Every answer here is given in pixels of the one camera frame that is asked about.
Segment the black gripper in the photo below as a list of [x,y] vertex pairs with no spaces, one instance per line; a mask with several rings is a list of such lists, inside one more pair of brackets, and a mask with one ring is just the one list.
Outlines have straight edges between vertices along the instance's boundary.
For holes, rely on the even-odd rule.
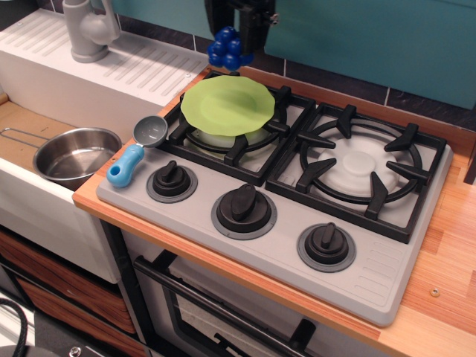
[[275,1],[205,0],[209,28],[214,36],[223,28],[234,27],[234,10],[239,11],[242,55],[263,48],[269,27],[279,23]]

